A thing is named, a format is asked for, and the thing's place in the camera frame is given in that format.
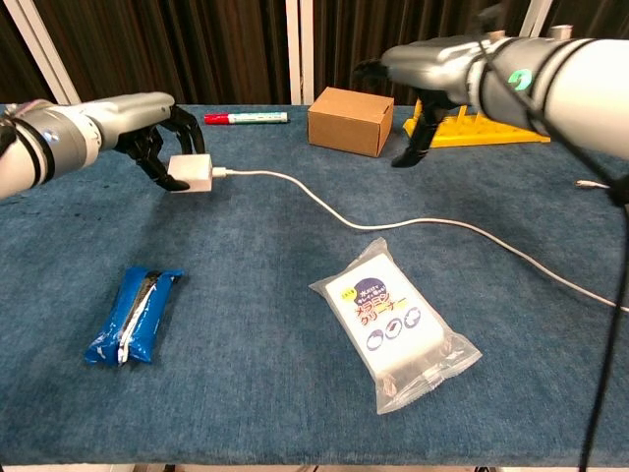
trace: melamine sponge package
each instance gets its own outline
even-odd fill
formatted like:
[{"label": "melamine sponge package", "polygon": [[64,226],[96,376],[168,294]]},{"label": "melamine sponge package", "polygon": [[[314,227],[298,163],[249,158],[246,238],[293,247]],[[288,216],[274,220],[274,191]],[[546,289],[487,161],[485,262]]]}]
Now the melamine sponge package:
[{"label": "melamine sponge package", "polygon": [[369,369],[378,414],[411,403],[481,358],[406,278],[382,238],[311,288],[327,300]]}]

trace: red marker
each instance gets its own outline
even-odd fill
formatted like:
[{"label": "red marker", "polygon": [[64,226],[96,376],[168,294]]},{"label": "red marker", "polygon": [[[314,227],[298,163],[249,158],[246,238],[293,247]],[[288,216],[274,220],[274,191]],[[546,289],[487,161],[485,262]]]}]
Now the red marker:
[{"label": "red marker", "polygon": [[206,125],[244,125],[249,123],[288,123],[288,113],[208,113]]}]

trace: cardboard box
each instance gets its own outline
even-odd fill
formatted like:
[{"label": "cardboard box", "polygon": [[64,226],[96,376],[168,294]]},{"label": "cardboard box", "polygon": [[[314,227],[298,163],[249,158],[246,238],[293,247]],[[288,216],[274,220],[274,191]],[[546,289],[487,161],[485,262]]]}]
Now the cardboard box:
[{"label": "cardboard box", "polygon": [[308,109],[308,142],[377,157],[392,120],[393,98],[328,87]]}]

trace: black cable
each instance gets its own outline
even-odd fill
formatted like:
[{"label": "black cable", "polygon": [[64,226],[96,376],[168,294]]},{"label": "black cable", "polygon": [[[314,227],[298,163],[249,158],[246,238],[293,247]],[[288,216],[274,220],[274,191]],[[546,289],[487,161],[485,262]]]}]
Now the black cable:
[{"label": "black cable", "polygon": [[[477,39],[479,48],[486,60],[486,65],[496,74],[498,81],[502,87],[508,91],[508,93],[524,108],[527,112],[543,124],[548,134],[552,139],[561,143],[566,149],[568,149],[577,159],[579,159],[584,165],[586,165],[592,172],[607,185],[612,186],[614,180],[598,163],[596,163],[591,157],[589,157],[582,149],[577,147],[569,138],[567,138],[561,131],[555,127],[545,115],[536,109],[534,103],[525,95],[517,93],[508,83],[505,76],[496,68],[493,63],[491,55],[489,55],[483,46],[483,40]],[[620,282],[618,286],[618,292],[616,295],[616,306],[613,308],[613,314],[611,322],[609,323],[609,330],[607,332],[607,343],[605,345],[605,352],[602,359],[602,366],[600,368],[599,385],[597,387],[597,394],[595,396],[594,404],[592,405],[592,411],[590,413],[590,419],[588,421],[588,428],[586,430],[586,436],[583,441],[581,449],[581,458],[579,460],[579,471],[586,472],[588,469],[588,463],[590,461],[590,455],[592,454],[592,446],[594,445],[594,439],[597,432],[597,426],[599,425],[600,413],[602,411],[602,404],[604,401],[605,393],[607,391],[607,384],[611,375],[611,365],[613,362],[613,351],[620,331],[620,323],[622,320],[622,302],[625,298],[627,290],[627,277],[629,266],[629,205],[624,205],[623,208],[624,219],[624,233],[625,241],[623,246],[623,266],[620,275]]]},{"label": "black cable", "polygon": [[613,179],[605,169],[603,169],[597,162],[589,157],[581,148],[572,143],[572,141],[570,141],[567,136],[565,136],[556,126],[554,126],[552,122],[550,122],[550,120],[548,120],[548,118],[546,118],[546,116],[535,107],[534,103],[528,96],[518,93],[509,85],[509,81],[507,80],[507,78],[502,74],[501,71],[498,70],[498,68],[496,68],[495,64],[493,63],[493,59],[487,53],[487,50],[483,46],[483,40],[481,38],[477,38],[477,43],[479,44],[479,48],[481,49],[481,53],[483,54],[483,58],[485,59],[487,66],[495,73],[495,75],[498,77],[498,81],[500,82],[502,87],[511,95],[511,97],[513,97],[513,99],[516,100],[520,104],[520,106],[522,106],[522,108],[527,110],[527,112],[533,118],[543,124],[552,139],[562,144],[577,159],[579,159],[581,163],[588,167],[592,172],[597,174],[597,177],[599,177],[599,179],[601,179],[604,184],[612,185]]},{"label": "black cable", "polygon": [[620,276],[620,285],[618,286],[618,294],[616,296],[616,306],[613,309],[613,316],[611,317],[609,331],[607,332],[607,344],[602,358],[602,367],[600,368],[597,396],[595,397],[594,405],[592,406],[586,437],[583,441],[583,448],[581,449],[581,459],[579,460],[580,472],[585,472],[587,470],[588,462],[590,461],[590,454],[592,453],[592,446],[594,444],[597,426],[599,425],[600,413],[602,411],[602,403],[604,401],[605,392],[607,391],[607,383],[609,381],[609,377],[611,376],[613,350],[616,339],[618,338],[618,333],[620,332],[622,302],[624,301],[625,293],[627,291],[627,271],[629,266],[629,205],[625,205],[623,214],[625,220],[625,244],[623,255],[624,266]]}]

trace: white charging cable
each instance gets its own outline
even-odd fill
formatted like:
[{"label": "white charging cable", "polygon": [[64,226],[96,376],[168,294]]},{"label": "white charging cable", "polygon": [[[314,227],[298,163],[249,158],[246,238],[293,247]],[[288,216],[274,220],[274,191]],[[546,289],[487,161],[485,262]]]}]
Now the white charging cable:
[{"label": "white charging cable", "polygon": [[[302,189],[306,195],[308,195],[311,199],[317,202],[320,206],[325,208],[328,212],[332,214],[332,216],[334,216],[340,222],[349,226],[350,228],[358,229],[361,231],[379,231],[383,229],[393,229],[393,228],[399,228],[402,226],[408,226],[409,224],[420,224],[420,223],[447,224],[450,226],[458,226],[460,228],[466,228],[466,229],[472,230],[475,233],[480,234],[481,236],[485,236],[486,238],[488,238],[488,240],[506,249],[510,253],[513,253],[516,256],[524,259],[527,263],[534,266],[538,270],[542,271],[543,273],[548,275],[550,278],[556,280],[557,282],[562,283],[563,285],[570,287],[573,290],[576,290],[577,292],[587,297],[590,297],[598,302],[601,302],[609,307],[615,307],[615,304],[612,301],[607,300],[606,298],[603,298],[600,295],[597,295],[596,293],[591,292],[590,290],[587,290],[577,285],[576,283],[571,282],[570,280],[566,280],[562,276],[554,273],[549,268],[546,268],[544,265],[542,265],[541,263],[533,259],[531,256],[523,253],[522,251],[505,243],[501,239],[493,236],[491,233],[488,233],[484,231],[483,229],[477,226],[474,226],[472,224],[464,223],[463,221],[457,221],[456,219],[442,219],[442,218],[414,218],[414,219],[408,219],[406,221],[400,221],[399,223],[388,223],[388,224],[377,224],[377,225],[356,224],[349,221],[345,217],[343,217],[341,214],[338,213],[338,211],[336,211],[334,208],[332,208],[330,205],[328,205],[326,202],[320,199],[317,195],[315,195],[301,181],[297,180],[295,177],[291,177],[290,175],[282,174],[280,172],[272,172],[270,170],[233,170],[233,169],[227,169],[225,167],[214,167],[212,169],[212,178],[224,178],[231,175],[267,175],[270,177],[277,177],[278,179],[288,180],[289,182],[292,182],[293,184],[298,186],[300,189]],[[621,307],[621,308],[622,308],[622,311],[629,313],[629,308],[627,307]]]}]

